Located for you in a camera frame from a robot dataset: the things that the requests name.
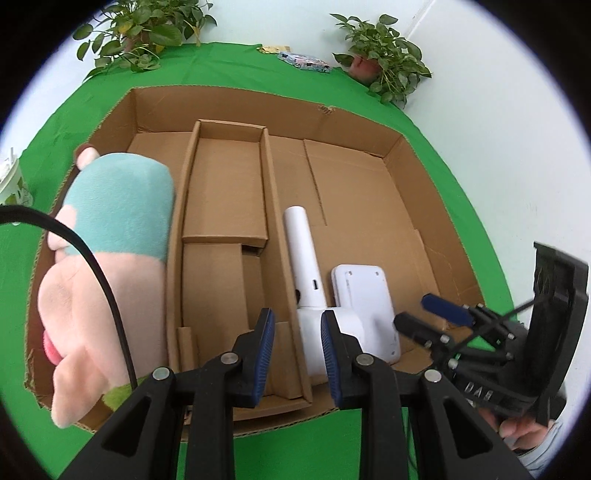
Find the human hand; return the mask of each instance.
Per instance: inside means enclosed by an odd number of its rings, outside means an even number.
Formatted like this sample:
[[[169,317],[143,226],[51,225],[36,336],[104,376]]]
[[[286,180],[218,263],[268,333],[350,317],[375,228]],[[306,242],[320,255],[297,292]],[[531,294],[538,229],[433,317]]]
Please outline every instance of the human hand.
[[[499,422],[497,416],[488,408],[479,408],[478,413],[499,433],[501,438],[506,439],[512,437],[517,439],[510,447],[511,450],[530,450],[537,447],[542,443],[554,424],[554,420],[550,420],[548,426],[545,427],[536,423],[535,419],[530,415]]]

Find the paper cup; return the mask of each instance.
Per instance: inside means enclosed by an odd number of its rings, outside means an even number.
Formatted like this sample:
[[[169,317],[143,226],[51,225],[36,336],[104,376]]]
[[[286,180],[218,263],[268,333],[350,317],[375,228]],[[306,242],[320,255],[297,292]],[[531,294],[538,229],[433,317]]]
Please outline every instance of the paper cup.
[[[0,205],[24,205],[33,206],[33,196],[22,177],[18,158],[14,158],[14,164],[0,182]]]

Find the potted plant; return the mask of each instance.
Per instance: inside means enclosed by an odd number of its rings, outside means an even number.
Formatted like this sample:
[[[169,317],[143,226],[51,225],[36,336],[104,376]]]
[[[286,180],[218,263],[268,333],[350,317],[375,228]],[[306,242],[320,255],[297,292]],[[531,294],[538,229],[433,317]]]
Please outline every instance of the potted plant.
[[[80,45],[77,57],[83,60],[89,49],[98,55],[87,78],[113,67],[155,70],[160,68],[158,55],[165,47],[180,46],[193,35],[201,45],[203,26],[217,25],[209,14],[212,7],[209,1],[199,5],[199,0],[116,0],[102,10],[100,20],[94,18],[96,26],[86,23],[74,32],[75,40],[97,34]]]
[[[358,17],[331,15],[348,32],[345,39],[352,42],[349,51],[354,54],[333,53],[335,60],[349,68],[351,77],[378,94],[382,103],[394,101],[404,107],[421,77],[431,78],[431,72],[421,61],[421,49],[390,26],[397,18],[384,14],[373,25]]]

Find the white wall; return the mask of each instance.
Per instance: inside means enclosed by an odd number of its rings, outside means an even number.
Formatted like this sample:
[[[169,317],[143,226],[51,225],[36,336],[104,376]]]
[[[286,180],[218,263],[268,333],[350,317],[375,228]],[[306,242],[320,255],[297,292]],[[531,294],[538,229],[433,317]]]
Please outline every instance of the white wall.
[[[345,53],[345,34],[333,17],[355,15],[375,22],[384,13],[398,18],[396,28],[409,29],[428,0],[267,0],[214,1],[211,14],[218,27],[204,29],[202,40],[229,43],[289,45],[292,51],[314,55],[336,64],[332,52]],[[92,56],[76,58],[80,42],[66,42],[47,61],[13,110],[0,136],[0,154],[14,147],[20,154],[49,116],[80,86],[94,68]]]
[[[433,79],[412,95],[406,113],[474,205],[514,302],[532,296],[534,240],[591,263],[589,144],[537,58],[462,0],[434,0],[410,39]],[[588,313],[567,377],[567,421],[587,393],[590,343]]]

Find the sleeve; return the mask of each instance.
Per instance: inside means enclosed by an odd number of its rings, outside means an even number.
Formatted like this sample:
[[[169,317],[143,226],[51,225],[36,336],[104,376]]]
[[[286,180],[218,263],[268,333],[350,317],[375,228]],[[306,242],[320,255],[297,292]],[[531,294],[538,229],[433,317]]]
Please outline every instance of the sleeve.
[[[557,421],[552,425],[552,428],[548,431],[548,435],[546,435],[542,443],[536,448],[518,456],[523,466],[528,469],[534,478],[538,478],[542,474],[558,453],[558,450],[560,450],[561,441],[558,438],[560,428],[561,423]]]

